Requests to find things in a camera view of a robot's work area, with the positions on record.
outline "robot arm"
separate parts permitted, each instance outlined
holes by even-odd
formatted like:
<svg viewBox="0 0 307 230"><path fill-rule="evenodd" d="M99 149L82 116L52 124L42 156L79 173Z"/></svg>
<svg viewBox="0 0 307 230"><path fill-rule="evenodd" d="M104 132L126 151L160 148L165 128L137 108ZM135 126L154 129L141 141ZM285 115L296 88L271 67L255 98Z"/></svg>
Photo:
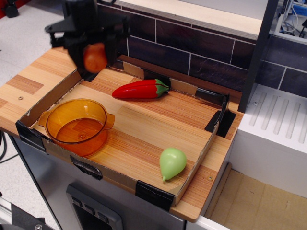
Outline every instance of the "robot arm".
<svg viewBox="0 0 307 230"><path fill-rule="evenodd" d="M115 1L101 3L112 5ZM65 19L47 26L45 31L50 33L52 47L67 49L81 77L92 81L98 73L85 69L84 49L89 44L104 43L107 65L112 66L117 58L117 43L129 36L129 20L127 16L100 11L97 0L64 0L63 10Z"/></svg>

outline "green pear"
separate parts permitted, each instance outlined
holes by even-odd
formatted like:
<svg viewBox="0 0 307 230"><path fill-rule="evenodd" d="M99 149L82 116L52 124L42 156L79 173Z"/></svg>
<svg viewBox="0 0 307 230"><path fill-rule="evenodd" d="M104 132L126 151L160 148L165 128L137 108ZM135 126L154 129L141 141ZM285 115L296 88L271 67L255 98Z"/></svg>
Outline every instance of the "green pear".
<svg viewBox="0 0 307 230"><path fill-rule="evenodd" d="M179 174L187 165L187 157L184 152L175 149L167 148L160 156L160 169L162 180L169 180Z"/></svg>

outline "orange toy fruit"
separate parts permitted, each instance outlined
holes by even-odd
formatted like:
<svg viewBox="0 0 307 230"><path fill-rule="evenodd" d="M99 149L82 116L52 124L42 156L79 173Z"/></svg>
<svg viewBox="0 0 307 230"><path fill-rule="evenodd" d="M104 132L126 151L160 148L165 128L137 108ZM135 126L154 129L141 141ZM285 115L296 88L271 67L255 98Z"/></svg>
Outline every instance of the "orange toy fruit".
<svg viewBox="0 0 307 230"><path fill-rule="evenodd" d="M91 73L99 73L107 65L105 44L96 43L88 45L83 55L84 67Z"/></svg>

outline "orange bowl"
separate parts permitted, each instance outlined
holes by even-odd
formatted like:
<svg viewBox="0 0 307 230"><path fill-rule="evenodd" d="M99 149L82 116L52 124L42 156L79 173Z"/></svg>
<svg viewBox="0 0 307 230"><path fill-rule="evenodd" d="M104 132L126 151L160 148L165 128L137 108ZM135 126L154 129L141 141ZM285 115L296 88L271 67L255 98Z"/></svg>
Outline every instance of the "orange bowl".
<svg viewBox="0 0 307 230"><path fill-rule="evenodd" d="M100 103L75 99L43 112L38 125L45 128L54 143L81 157L89 157L104 146L114 121L115 116Z"/></svg>

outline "red chili pepper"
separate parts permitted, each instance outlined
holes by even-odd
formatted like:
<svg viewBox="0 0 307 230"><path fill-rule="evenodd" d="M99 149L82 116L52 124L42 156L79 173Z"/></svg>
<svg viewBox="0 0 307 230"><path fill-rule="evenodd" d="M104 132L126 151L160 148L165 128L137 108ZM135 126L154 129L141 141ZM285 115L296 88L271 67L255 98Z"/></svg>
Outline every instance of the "red chili pepper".
<svg viewBox="0 0 307 230"><path fill-rule="evenodd" d="M123 85L113 91L115 98L157 98L160 97L169 87L160 80L141 80Z"/></svg>

